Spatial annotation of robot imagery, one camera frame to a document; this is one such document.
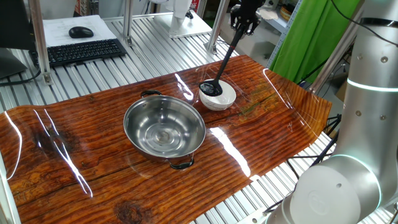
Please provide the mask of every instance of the wooden tabletop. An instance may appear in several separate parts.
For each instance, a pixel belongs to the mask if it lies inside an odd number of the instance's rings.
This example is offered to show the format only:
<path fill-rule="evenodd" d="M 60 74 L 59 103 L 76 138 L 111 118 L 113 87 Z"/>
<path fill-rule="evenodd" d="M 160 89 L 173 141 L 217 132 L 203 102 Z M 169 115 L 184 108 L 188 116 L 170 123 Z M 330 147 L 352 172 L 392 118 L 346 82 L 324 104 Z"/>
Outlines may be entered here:
<path fill-rule="evenodd" d="M 236 90 L 234 105 L 205 108 L 198 84 L 220 64 L 0 114 L 0 149 L 21 221 L 188 223 L 317 139 L 331 103 L 247 56 L 231 58 L 221 78 Z M 149 89 L 193 105 L 206 123 L 188 169 L 149 161 L 124 133 L 126 110 Z"/>

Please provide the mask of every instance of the wood knot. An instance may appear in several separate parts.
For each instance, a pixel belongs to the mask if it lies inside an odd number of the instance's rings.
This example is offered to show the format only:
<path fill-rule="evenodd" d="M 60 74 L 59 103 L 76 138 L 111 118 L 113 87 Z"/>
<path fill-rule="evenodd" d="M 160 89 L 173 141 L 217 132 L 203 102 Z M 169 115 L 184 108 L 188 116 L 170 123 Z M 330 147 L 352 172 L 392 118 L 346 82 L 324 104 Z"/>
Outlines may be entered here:
<path fill-rule="evenodd" d="M 147 212 L 141 209 L 140 206 L 133 204 L 133 202 L 122 202 L 115 206 L 114 213 L 117 218 L 125 224 L 140 224 L 143 223 L 142 219 L 145 217 Z"/>

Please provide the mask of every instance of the green cloth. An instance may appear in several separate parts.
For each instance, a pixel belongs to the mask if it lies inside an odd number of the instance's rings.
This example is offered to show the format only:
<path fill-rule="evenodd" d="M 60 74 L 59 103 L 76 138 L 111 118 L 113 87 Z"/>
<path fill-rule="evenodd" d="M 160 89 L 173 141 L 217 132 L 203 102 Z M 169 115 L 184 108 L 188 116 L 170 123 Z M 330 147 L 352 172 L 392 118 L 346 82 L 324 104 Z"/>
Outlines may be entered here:
<path fill-rule="evenodd" d="M 348 17 L 354 13 L 359 1 L 334 0 L 337 8 Z M 336 11 L 330 0 L 303 0 L 270 69 L 299 82 L 330 57 L 347 25 L 348 21 Z M 313 82 L 321 69 L 308 81 Z"/>

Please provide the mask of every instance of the white robotic arm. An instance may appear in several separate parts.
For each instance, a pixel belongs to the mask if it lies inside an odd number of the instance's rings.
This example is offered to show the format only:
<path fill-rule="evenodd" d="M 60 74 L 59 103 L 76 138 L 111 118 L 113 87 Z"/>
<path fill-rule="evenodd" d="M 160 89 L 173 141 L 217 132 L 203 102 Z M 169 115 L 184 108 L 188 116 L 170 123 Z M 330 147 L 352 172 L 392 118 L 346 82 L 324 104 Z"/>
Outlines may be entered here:
<path fill-rule="evenodd" d="M 365 0 L 361 23 L 398 42 L 398 1 Z M 267 224 L 354 224 L 397 202 L 398 47 L 358 29 L 337 148 L 300 177 Z"/>
<path fill-rule="evenodd" d="M 165 4 L 166 9 L 173 11 L 173 18 L 170 24 L 169 33 L 177 33 L 181 28 L 186 16 L 190 16 L 189 19 L 192 19 L 193 16 L 189 12 L 189 8 L 191 6 L 192 0 L 150 0 L 156 4 Z"/>

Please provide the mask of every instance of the white bowl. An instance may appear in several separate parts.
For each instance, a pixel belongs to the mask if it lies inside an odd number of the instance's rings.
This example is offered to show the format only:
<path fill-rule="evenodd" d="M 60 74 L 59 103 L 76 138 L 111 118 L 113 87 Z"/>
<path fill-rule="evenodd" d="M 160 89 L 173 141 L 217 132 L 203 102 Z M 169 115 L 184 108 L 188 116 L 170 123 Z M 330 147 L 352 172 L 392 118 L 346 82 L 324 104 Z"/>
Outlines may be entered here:
<path fill-rule="evenodd" d="M 232 86 L 224 81 L 220 80 L 223 94 L 220 96 L 208 96 L 199 90 L 199 97 L 201 102 L 209 109 L 213 111 L 222 111 L 229 108 L 236 99 L 236 92 Z"/>

